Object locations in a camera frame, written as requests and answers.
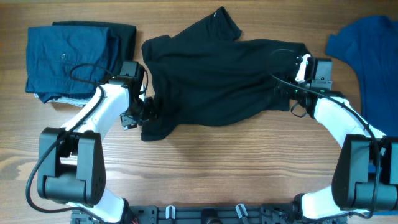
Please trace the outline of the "black t-shirt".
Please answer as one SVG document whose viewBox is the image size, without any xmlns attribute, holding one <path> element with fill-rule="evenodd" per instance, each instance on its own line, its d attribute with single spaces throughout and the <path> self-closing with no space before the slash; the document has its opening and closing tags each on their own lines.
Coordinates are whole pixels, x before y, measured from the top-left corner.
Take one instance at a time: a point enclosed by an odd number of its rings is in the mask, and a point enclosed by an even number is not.
<svg viewBox="0 0 398 224">
<path fill-rule="evenodd" d="M 225 126 L 264 110 L 289 109 L 280 81 L 296 77 L 306 46 L 240 36 L 220 7 L 174 37 L 143 43 L 157 112 L 142 125 L 143 141 L 164 139 L 180 124 Z"/>
</svg>

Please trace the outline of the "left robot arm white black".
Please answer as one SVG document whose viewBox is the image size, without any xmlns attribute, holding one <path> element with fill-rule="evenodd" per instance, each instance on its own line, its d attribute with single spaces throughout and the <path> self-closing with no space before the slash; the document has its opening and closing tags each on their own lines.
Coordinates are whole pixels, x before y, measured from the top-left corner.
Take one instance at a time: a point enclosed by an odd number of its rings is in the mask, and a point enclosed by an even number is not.
<svg viewBox="0 0 398 224">
<path fill-rule="evenodd" d="M 112 77 L 96 84 L 85 107 L 60 128 L 45 128 L 39 160 L 31 173 L 40 198 L 65 204 L 65 211 L 94 223 L 133 223 L 126 199 L 106 188 L 103 138 L 117 118 L 131 129 L 146 120 L 150 100 L 142 76 Z"/>
</svg>

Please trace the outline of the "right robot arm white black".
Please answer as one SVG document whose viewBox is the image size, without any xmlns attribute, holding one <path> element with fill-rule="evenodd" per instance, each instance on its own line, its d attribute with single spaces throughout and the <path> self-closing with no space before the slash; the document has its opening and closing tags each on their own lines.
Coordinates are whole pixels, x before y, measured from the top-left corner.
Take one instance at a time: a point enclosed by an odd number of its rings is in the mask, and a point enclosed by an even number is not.
<svg viewBox="0 0 398 224">
<path fill-rule="evenodd" d="M 293 52 L 282 58 L 293 63 L 295 73 L 292 78 L 278 75 L 276 80 L 341 148 L 331 185 L 296 196 L 292 219 L 320 222 L 396 213 L 397 138 L 372 127 L 340 92 L 331 90 L 331 60 Z"/>
</svg>

